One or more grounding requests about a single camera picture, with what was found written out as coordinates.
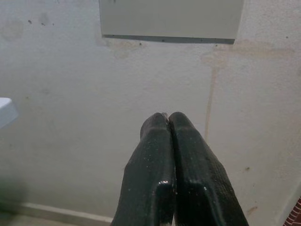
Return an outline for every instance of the white panel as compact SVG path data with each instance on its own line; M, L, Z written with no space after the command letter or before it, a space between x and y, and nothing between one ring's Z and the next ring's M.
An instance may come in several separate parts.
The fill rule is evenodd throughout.
M102 0L102 32L234 39L243 0Z

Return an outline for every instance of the wall mark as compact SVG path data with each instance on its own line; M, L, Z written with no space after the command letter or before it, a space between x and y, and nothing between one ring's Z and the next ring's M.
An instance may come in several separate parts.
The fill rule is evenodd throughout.
M23 35L23 22L20 20L7 21L0 29L1 37L5 41L15 41Z
M246 216L248 217L248 216L250 216L252 213L254 213L255 212L255 210L257 210L258 209L258 206L254 206L254 207L252 207L252 208L250 208L247 212L246 212Z
M48 25L49 24L48 14L47 13L41 13L41 15L39 16L39 22L43 26Z
M281 59L291 57L293 55L293 49L275 48L273 44L268 42L252 42L249 40L236 41L234 45L214 45L211 52L203 54L201 56L202 62L212 68L211 86L206 110L205 140L208 139L210 114L216 77L221 69L227 67L228 61L231 57L244 57L251 59Z
M123 39L105 39L106 46L109 47L117 59L124 59L129 54L139 48L144 48L145 45L140 45L138 40L123 40Z

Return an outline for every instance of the white wall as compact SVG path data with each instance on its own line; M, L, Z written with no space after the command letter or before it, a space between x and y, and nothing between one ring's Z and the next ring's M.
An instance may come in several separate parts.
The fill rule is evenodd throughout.
M0 131L0 178L112 217L141 124L182 111L250 225L275 225L300 182L300 0L246 0L234 46L102 39L99 20L97 0L1 1L0 96L20 117Z

